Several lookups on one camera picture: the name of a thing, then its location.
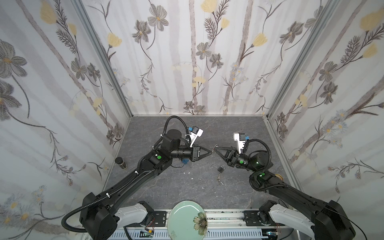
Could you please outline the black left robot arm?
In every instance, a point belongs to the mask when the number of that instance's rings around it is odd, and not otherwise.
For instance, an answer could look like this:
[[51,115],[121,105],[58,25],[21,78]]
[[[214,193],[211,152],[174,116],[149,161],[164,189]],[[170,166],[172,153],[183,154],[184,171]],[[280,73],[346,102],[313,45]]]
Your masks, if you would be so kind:
[[84,198],[79,221],[92,239],[107,240],[118,228],[132,224],[149,225],[154,219],[154,210],[149,204],[140,201],[123,210],[123,203],[169,168],[174,159],[196,162],[212,154],[194,144],[204,132],[201,128],[183,126],[184,134],[179,130],[168,130],[165,124],[151,151],[139,160],[130,174],[100,194],[90,193]]

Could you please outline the silver key bunch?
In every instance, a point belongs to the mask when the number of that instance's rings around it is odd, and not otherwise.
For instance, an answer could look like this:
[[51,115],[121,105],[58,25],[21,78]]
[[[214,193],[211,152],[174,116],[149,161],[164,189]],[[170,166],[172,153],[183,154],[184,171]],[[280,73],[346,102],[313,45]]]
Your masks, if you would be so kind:
[[213,149],[212,149],[212,153],[215,152],[215,151],[216,151],[216,148],[218,148],[218,147],[219,147],[219,145],[216,144],[216,145],[213,147]]

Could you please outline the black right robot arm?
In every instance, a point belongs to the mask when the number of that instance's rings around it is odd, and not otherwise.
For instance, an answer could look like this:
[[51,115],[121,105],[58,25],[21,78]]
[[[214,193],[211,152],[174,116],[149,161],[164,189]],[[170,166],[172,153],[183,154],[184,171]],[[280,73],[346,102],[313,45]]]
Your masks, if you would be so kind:
[[290,186],[270,172],[272,153],[269,146],[259,140],[245,141],[243,148],[215,147],[228,166],[251,172],[249,183],[257,192],[265,192],[292,207],[268,201],[260,211],[275,223],[289,226],[314,240],[352,240],[356,231],[343,207],[335,202],[325,202],[311,197]]

